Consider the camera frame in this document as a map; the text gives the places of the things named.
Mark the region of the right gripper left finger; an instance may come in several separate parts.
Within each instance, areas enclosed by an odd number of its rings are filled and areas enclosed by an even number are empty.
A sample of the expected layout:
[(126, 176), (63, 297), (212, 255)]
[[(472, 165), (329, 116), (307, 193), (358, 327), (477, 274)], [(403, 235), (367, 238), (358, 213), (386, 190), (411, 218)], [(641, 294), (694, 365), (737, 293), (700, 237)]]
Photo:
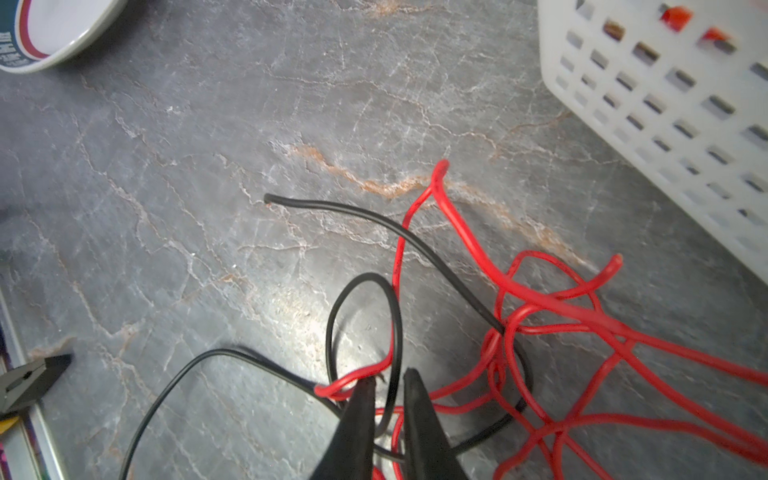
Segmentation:
[(371, 479), (375, 428), (375, 380), (364, 378), (353, 389), (331, 442), (310, 478)]

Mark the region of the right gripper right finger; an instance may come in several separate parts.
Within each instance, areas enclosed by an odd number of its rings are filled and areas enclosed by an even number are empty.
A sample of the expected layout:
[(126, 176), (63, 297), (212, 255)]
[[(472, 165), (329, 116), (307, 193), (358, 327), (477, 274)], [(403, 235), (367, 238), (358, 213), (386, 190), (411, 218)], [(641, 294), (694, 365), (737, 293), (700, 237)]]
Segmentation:
[(467, 480), (449, 446), (421, 375), (416, 369), (409, 368), (404, 382), (406, 478)]

